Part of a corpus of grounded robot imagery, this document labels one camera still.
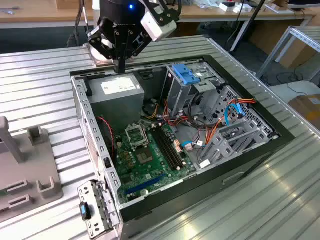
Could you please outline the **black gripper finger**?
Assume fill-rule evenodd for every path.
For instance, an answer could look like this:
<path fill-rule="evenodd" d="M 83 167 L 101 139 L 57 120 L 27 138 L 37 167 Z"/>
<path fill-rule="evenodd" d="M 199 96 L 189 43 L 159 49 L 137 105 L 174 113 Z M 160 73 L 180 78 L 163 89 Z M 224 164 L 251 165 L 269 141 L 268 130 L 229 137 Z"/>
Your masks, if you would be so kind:
<path fill-rule="evenodd" d="M 126 71 L 126 60 L 132 56 L 138 56 L 148 44 L 152 41 L 151 37 L 145 30 L 133 31 L 129 30 L 125 41 L 120 45 L 119 55 L 119 73 L 123 74 Z"/>
<path fill-rule="evenodd" d="M 120 72 L 120 55 L 116 44 L 116 30 L 113 26 L 97 26 L 87 34 L 88 43 L 107 60 L 115 61 L 114 69 Z"/>

